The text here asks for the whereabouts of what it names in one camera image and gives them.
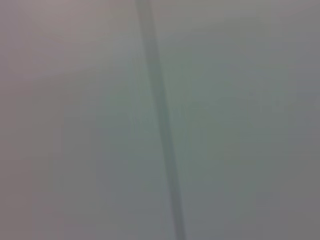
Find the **dark vertical stripe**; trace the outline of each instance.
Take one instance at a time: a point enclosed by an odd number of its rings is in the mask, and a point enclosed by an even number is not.
[[[186,240],[181,191],[156,27],[149,0],[135,0],[161,138],[176,240]]]

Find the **vertical line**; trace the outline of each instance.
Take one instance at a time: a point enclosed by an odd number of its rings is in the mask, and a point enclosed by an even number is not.
[[[150,87],[161,139],[176,240],[186,240],[181,190],[170,126],[167,94],[150,0],[135,0]]]

